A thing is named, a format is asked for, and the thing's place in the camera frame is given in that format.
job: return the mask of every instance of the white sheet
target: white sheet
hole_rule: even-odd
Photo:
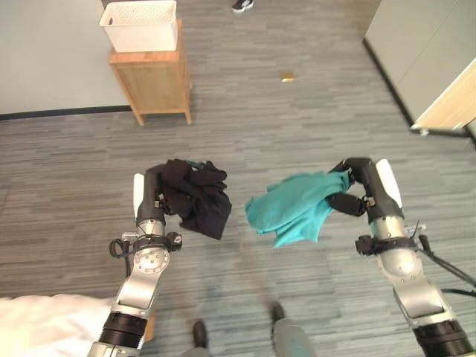
[[[0,299],[0,356],[85,357],[112,299],[81,295]]]

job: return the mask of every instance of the wire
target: wire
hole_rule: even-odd
[[[428,252],[424,249],[419,249],[420,252],[422,252],[424,255],[426,255],[428,258],[433,260],[436,264],[441,266],[442,268],[446,269],[453,275],[459,277],[461,280],[467,282],[468,284],[474,286],[476,288],[476,280],[471,276],[465,273],[464,271],[460,270],[456,266],[453,266],[452,264],[448,263],[446,260],[441,259],[440,257],[437,257],[436,255],[433,254],[433,252]]]
[[[131,262],[129,260],[129,241],[122,240],[122,239],[114,239],[109,243],[109,253],[114,258],[124,258],[124,262],[126,265],[126,277],[131,274]]]
[[[449,294],[460,294],[460,295],[471,296],[476,298],[475,290],[467,292],[466,290],[461,290],[461,289],[441,289],[441,291],[445,293],[449,293]]]
[[[137,228],[139,228],[142,231],[142,233],[144,233],[144,235],[147,235],[146,231],[140,225],[138,225]]]
[[[417,234],[417,231],[418,231],[418,225],[419,225],[419,220],[416,221],[416,225],[415,225],[415,231],[414,233],[411,235],[410,239],[413,239],[415,237],[415,235]]]

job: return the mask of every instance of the person's foot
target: person's foot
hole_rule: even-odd
[[[238,0],[235,5],[231,7],[235,13],[243,13],[253,7],[253,0]]]
[[[202,320],[198,320],[193,325],[193,342],[195,347],[208,347],[207,328]]]
[[[285,317],[286,313],[284,312],[284,308],[277,301],[274,302],[271,306],[271,319],[273,320],[273,324]]]

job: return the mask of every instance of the person's leg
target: person's leg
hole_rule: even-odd
[[[317,357],[306,333],[290,318],[283,307],[275,303],[271,310],[273,319],[272,338],[276,357]]]
[[[195,322],[195,325],[193,325],[193,343],[195,344],[195,348],[183,353],[181,357],[210,357],[210,353],[207,350],[207,329],[202,320],[198,320]]]
[[[196,347],[182,354],[181,357],[210,357],[210,353],[203,347]]]

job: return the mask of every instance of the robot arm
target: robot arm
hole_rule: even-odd
[[[356,241],[359,253],[378,255],[383,275],[393,286],[395,300],[426,356],[476,356],[441,290],[428,280],[418,257],[417,245],[407,236],[402,199],[387,160],[349,158],[332,171],[348,171],[350,181],[363,184],[362,199],[346,193],[327,198],[341,212],[367,213],[373,237]]]
[[[166,208],[161,202],[162,165],[134,176],[134,214],[137,233],[125,233],[122,246],[132,255],[132,270],[121,286],[88,357],[139,356],[147,321],[154,307],[158,281],[168,266],[170,252],[181,249],[181,236],[165,234]]]

